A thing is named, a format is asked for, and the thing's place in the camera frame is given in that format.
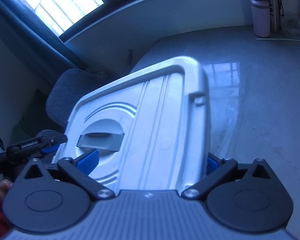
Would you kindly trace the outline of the person left hand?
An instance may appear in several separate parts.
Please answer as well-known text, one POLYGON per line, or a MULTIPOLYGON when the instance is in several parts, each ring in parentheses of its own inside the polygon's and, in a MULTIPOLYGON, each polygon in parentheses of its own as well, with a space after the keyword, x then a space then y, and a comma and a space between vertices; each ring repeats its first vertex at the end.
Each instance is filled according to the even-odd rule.
POLYGON ((13 186, 13 183, 8 179, 0 180, 0 199, 3 200, 6 197, 6 194, 13 186))

